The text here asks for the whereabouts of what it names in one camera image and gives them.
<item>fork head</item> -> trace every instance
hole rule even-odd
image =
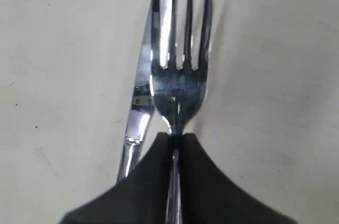
[[[212,0],[204,0],[199,61],[192,68],[193,0],[187,0],[184,59],[176,67],[177,0],[153,0],[151,26],[150,90],[156,110],[172,135],[181,135],[188,121],[199,110],[207,89],[208,54],[212,25]],[[160,57],[167,57],[167,65]]]

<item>fork tine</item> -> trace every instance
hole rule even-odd
[[[160,69],[160,0],[152,0],[151,68]]]
[[[177,16],[177,0],[172,0],[169,32],[169,58],[168,68],[176,68],[176,16]]]
[[[212,27],[212,0],[205,0],[201,28],[198,69],[207,70]]]
[[[185,42],[184,42],[184,64],[183,64],[184,69],[192,68],[191,63],[192,24],[193,24],[193,0],[187,0]]]

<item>fork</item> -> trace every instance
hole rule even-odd
[[[199,60],[195,69],[192,68],[191,61],[193,0],[187,0],[183,65],[180,69],[176,65],[176,18],[177,0],[153,0],[150,91],[156,110],[168,126],[169,135],[178,141],[183,135],[185,125],[201,107],[207,92],[212,0],[204,0]],[[167,58],[165,65],[160,64],[163,57]],[[178,160],[179,150],[175,149],[166,220],[171,224],[181,222]]]

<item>knife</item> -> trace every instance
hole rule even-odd
[[[151,52],[151,6],[148,11],[144,36],[128,114],[117,182],[124,179],[138,164],[146,132],[154,113],[149,88]]]

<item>table surface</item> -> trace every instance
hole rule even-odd
[[[149,2],[0,0],[1,223],[57,223],[115,183]],[[339,223],[339,0],[214,2],[187,131],[251,195]],[[144,152],[158,131],[155,115]]]

